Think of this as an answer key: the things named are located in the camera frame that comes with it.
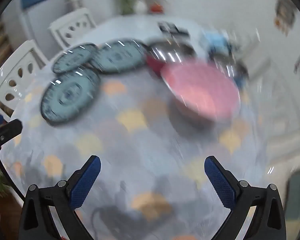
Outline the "white chair far left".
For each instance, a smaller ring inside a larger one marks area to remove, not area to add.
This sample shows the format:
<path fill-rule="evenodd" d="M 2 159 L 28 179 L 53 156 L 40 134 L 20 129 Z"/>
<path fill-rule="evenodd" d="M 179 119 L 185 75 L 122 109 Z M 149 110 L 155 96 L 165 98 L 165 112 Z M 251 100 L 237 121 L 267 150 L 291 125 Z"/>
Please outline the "white chair far left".
<path fill-rule="evenodd" d="M 65 49 L 96 27 L 90 11 L 87 8 L 79 8 L 53 21 L 49 31 L 60 47 Z"/>

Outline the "white chair near left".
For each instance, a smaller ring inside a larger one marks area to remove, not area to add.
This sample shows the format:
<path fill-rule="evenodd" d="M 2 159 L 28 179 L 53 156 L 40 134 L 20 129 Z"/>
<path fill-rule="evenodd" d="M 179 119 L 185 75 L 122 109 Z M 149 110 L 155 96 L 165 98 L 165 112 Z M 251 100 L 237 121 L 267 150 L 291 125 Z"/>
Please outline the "white chair near left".
<path fill-rule="evenodd" d="M 11 116 L 4 108 L 15 110 L 19 101 L 25 97 L 25 90 L 48 62 L 36 42 L 27 40 L 1 66 L 0 115 L 6 121 Z"/>

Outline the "blue patterned plate three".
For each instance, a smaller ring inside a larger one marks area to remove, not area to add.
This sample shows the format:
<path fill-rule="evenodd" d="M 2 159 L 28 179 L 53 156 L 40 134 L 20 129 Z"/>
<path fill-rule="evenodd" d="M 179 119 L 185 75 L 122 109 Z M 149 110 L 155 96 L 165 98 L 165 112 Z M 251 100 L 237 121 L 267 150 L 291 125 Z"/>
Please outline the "blue patterned plate three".
<path fill-rule="evenodd" d="M 98 46 L 89 63 L 102 74 L 116 74 L 142 67 L 146 56 L 147 50 L 142 42 L 124 38 Z"/>

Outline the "white chair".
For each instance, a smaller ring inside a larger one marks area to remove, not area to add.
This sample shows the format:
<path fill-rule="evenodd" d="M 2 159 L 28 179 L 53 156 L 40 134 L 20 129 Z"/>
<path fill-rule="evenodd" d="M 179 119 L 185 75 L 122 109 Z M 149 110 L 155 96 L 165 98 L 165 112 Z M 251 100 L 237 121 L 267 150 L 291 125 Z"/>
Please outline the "white chair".
<path fill-rule="evenodd" d="M 60 47 L 65 49 L 96 27 L 90 11 L 87 8 L 79 8 L 53 21 L 49 31 Z"/>
<path fill-rule="evenodd" d="M 25 90 L 48 62 L 36 42 L 27 40 L 1 66 L 0 115 L 6 121 L 11 116 L 4 108 L 15 110 L 19 101 L 25 97 Z"/>

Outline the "red lidded dish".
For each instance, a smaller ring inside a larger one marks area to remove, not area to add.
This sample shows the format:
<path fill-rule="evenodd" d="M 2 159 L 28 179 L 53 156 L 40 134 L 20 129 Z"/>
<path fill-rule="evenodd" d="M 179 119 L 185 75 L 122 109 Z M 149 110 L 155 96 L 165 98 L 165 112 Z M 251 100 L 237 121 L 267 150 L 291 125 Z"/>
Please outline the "red lidded dish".
<path fill-rule="evenodd" d="M 152 3 L 150 8 L 149 8 L 149 12 L 151 14 L 163 14 L 164 13 L 164 8 L 162 5 L 158 4 L 158 3 Z"/>

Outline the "blue tissue pack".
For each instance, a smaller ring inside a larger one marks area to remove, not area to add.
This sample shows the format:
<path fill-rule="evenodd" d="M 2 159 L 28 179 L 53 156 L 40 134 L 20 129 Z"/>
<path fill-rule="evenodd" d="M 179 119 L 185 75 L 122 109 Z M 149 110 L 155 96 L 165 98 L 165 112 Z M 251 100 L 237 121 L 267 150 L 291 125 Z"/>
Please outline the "blue tissue pack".
<path fill-rule="evenodd" d="M 229 42 L 226 36 L 217 31 L 204 31 L 200 37 L 200 46 L 209 53 L 229 55 Z"/>

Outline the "pink ceramic bowl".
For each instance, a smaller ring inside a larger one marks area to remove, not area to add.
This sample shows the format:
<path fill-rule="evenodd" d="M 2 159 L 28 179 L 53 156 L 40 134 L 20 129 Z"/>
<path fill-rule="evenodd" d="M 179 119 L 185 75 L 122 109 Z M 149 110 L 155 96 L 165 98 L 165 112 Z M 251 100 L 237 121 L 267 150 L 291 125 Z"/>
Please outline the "pink ceramic bowl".
<path fill-rule="evenodd" d="M 241 98 L 234 80 L 205 61 L 170 63 L 160 74 L 175 99 L 200 117 L 229 121 L 240 111 Z"/>

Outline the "fan pattern table mat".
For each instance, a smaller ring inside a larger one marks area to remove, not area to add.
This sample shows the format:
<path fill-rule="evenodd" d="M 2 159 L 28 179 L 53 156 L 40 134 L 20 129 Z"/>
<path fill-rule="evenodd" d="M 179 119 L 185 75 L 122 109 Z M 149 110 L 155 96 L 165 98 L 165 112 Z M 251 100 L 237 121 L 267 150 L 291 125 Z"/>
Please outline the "fan pattern table mat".
<path fill-rule="evenodd" d="M 183 117 L 165 84 L 145 68 L 102 77 L 93 105 L 78 119 L 49 125 L 40 100 L 55 75 L 37 74 L 13 117 L 21 135 L 0 157 L 21 192 L 53 186 L 91 155 L 101 172 L 77 214 L 95 239 L 210 239 L 229 211 L 204 172 L 214 155 L 237 179 L 264 186 L 256 115 L 245 104 L 228 124 Z"/>

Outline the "white dining table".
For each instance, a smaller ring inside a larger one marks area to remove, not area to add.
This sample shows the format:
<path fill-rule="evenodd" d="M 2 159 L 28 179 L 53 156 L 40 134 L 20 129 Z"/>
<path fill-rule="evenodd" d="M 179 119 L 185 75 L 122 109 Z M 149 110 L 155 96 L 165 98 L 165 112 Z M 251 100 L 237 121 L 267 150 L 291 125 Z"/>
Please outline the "white dining table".
<path fill-rule="evenodd" d="M 189 43 L 199 58 L 207 59 L 207 52 L 199 44 L 202 26 L 193 20 L 166 15 L 117 16 L 99 24 L 96 28 L 75 40 L 74 45 L 93 43 L 101 45 L 111 40 L 133 38 L 148 43 L 162 37 L 159 22 L 170 22 L 190 34 Z"/>

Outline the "blue patterned plate two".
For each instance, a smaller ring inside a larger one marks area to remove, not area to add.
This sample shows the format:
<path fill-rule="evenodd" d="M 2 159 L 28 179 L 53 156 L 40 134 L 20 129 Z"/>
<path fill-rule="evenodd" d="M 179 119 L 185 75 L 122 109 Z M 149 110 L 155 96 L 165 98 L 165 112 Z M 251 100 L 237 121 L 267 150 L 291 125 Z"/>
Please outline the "blue patterned plate two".
<path fill-rule="evenodd" d="M 52 64 L 52 72 L 62 74 L 87 63 L 92 59 L 93 53 L 97 51 L 97 46 L 93 43 L 84 43 L 65 50 L 55 59 Z"/>

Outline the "white refrigerator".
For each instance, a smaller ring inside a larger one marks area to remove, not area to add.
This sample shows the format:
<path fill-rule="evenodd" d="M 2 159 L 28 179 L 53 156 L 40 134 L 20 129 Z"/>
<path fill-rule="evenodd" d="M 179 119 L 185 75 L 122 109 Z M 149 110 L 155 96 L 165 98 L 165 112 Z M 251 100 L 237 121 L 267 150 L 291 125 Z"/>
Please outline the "white refrigerator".
<path fill-rule="evenodd" d="M 21 0 L 12 0 L 2 13 L 1 21 L 14 50 L 25 41 L 34 40 L 47 59 L 51 59 L 62 48 L 49 26 L 68 12 L 68 0 L 45 0 L 27 9 L 21 8 Z"/>

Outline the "red steel bowl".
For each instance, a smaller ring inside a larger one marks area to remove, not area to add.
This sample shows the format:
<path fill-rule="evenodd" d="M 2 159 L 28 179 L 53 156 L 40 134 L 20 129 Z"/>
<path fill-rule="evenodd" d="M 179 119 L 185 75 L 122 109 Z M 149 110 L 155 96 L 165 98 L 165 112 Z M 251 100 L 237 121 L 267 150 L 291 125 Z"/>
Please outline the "red steel bowl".
<path fill-rule="evenodd" d="M 182 63 L 196 57 L 194 48 L 181 41 L 156 40 L 147 46 L 146 62 L 153 73 L 160 77 L 167 64 Z"/>

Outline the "blue patterned plate one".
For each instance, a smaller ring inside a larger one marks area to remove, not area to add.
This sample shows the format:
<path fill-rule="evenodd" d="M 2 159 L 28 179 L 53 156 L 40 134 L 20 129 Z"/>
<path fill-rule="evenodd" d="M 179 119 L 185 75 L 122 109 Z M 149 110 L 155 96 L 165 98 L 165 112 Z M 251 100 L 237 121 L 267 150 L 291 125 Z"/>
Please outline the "blue patterned plate one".
<path fill-rule="evenodd" d="M 40 113 L 51 125 L 61 125 L 80 116 L 96 99 L 101 78 L 91 68 L 76 68 L 52 80 L 45 90 Z"/>

